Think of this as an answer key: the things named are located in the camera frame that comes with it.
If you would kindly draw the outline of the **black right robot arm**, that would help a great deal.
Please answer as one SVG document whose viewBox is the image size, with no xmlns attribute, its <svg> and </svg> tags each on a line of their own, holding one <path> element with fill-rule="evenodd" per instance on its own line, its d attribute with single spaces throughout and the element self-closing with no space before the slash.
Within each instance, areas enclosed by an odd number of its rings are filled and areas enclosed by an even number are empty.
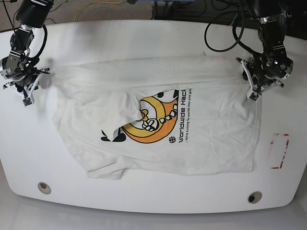
<svg viewBox="0 0 307 230">
<path fill-rule="evenodd" d="M 38 69 L 35 66 L 47 43 L 47 27 L 44 22 L 53 4 L 52 0 L 24 0 L 22 2 L 16 13 L 16 20 L 20 26 L 16 29 L 11 24 L 13 35 L 10 39 L 10 53 L 0 61 L 0 75 L 10 81 L 4 84 L 3 88 L 12 89 L 17 93 L 25 107 L 34 104 L 33 91 L 38 89 L 40 78 L 50 73 L 49 68 Z M 30 57 L 34 28 L 43 29 L 44 39 L 38 53 Z"/>
</svg>

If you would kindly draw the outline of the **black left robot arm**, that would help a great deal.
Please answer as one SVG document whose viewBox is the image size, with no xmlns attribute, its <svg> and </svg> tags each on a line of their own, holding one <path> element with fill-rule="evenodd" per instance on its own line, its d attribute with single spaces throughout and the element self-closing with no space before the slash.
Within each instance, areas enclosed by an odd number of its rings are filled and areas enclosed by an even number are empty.
<svg viewBox="0 0 307 230">
<path fill-rule="evenodd" d="M 251 18 L 260 24 L 258 37 L 263 52 L 252 50 L 242 42 L 238 44 L 252 55 L 249 61 L 237 58 L 243 67 L 243 79 L 249 82 L 247 98 L 258 101 L 262 93 L 275 87 L 283 87 L 283 80 L 293 71 L 293 61 L 284 47 L 284 32 L 279 22 L 281 6 L 278 0 L 244 1 Z"/>
</svg>

